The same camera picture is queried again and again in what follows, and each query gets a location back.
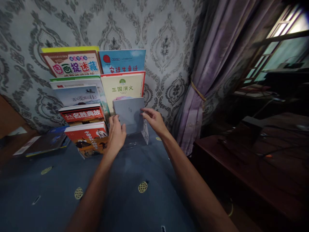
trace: book stack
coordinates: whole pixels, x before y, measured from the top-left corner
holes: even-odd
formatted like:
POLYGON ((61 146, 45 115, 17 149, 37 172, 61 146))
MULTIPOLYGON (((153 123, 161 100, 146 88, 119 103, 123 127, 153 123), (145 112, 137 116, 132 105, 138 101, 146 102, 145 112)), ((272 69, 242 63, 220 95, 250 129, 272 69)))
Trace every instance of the book stack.
POLYGON ((54 76, 50 85, 64 105, 59 113, 70 125, 65 134, 84 158, 105 152, 113 102, 143 97, 145 54, 97 46, 42 49, 54 76))

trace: hand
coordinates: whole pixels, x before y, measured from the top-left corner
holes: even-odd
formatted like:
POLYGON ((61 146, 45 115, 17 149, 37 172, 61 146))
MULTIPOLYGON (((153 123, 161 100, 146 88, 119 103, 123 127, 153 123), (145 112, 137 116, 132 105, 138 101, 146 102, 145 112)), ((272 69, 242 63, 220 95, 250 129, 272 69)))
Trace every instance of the hand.
POLYGON ((117 155, 119 150, 122 148, 126 139, 126 125, 120 125, 119 115, 114 115, 109 118, 109 138, 107 149, 114 155, 117 155))
POLYGON ((168 129, 166 128, 163 118, 160 112, 155 111, 154 109, 150 108, 142 108, 144 111, 141 115, 147 122, 151 125, 152 129, 159 135, 160 137, 166 134, 169 134, 168 129))

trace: left hand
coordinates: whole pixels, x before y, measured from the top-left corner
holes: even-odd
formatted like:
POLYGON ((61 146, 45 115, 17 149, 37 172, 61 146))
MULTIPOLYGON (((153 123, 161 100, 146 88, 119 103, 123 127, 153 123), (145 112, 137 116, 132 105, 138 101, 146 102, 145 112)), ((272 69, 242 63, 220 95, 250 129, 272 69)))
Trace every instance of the left hand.
POLYGON ((110 128, 109 128, 109 138, 108 138, 108 153, 117 155, 119 150, 125 143, 126 139, 126 125, 120 125, 119 115, 114 115, 109 118, 110 128))

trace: wallpaper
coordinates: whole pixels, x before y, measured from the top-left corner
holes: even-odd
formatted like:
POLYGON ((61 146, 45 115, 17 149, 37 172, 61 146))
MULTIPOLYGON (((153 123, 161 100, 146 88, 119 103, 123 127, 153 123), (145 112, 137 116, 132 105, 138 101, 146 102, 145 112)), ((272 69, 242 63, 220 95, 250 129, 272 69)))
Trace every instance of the wallpaper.
POLYGON ((0 6, 0 93, 39 132, 65 125, 42 47, 146 49, 144 97, 171 128, 188 87, 203 0, 9 0, 0 6))

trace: gray booklet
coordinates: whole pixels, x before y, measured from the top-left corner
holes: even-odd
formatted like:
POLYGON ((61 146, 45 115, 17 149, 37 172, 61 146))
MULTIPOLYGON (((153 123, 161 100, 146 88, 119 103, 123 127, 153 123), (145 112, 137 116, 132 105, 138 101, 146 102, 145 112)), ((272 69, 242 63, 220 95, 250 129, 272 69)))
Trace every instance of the gray booklet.
POLYGON ((113 101, 116 114, 119 114, 120 124, 126 124, 126 133, 141 132, 144 126, 141 108, 145 108, 145 98, 128 98, 113 101))

